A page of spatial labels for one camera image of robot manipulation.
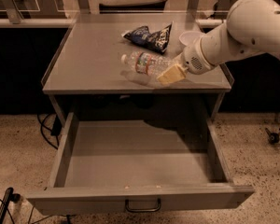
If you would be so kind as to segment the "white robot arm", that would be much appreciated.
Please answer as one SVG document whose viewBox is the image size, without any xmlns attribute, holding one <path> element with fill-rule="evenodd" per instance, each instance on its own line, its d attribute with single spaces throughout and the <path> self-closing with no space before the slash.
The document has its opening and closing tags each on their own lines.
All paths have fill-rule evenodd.
<svg viewBox="0 0 280 224">
<path fill-rule="evenodd" d="M 280 61 L 280 6 L 274 0 L 238 0 L 225 22 L 184 47 L 157 80 L 169 85 L 187 73 L 201 75 L 225 62 L 262 53 Z"/>
</svg>

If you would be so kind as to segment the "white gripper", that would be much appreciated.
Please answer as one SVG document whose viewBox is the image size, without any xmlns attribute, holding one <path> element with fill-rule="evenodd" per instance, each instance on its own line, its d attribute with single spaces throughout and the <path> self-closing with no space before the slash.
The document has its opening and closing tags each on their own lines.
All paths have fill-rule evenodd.
<svg viewBox="0 0 280 224">
<path fill-rule="evenodd" d="M 201 41 L 197 38 L 191 45 L 184 47 L 181 62 L 186 69 L 177 63 L 170 66 L 157 77 L 160 84 L 170 85 L 184 79 L 186 70 L 194 75 L 201 75 L 215 69 L 203 55 Z"/>
</svg>

